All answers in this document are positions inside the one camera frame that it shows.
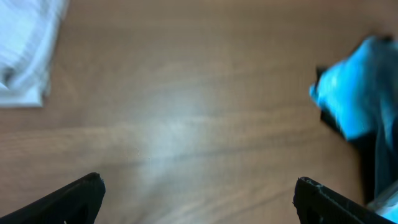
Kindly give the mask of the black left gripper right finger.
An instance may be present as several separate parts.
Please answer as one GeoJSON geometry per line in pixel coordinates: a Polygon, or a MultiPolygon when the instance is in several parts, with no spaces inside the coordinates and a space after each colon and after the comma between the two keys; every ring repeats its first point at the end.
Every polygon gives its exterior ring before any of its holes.
{"type": "Polygon", "coordinates": [[[308,177],[297,180],[293,204],[301,224],[393,224],[308,177]]]}

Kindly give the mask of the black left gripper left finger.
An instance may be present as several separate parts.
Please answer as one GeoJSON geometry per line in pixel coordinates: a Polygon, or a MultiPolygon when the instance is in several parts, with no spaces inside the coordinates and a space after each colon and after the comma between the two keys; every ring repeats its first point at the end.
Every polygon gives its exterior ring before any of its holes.
{"type": "Polygon", "coordinates": [[[1,217],[1,224],[94,224],[101,208],[105,184],[96,172],[1,217]]]}

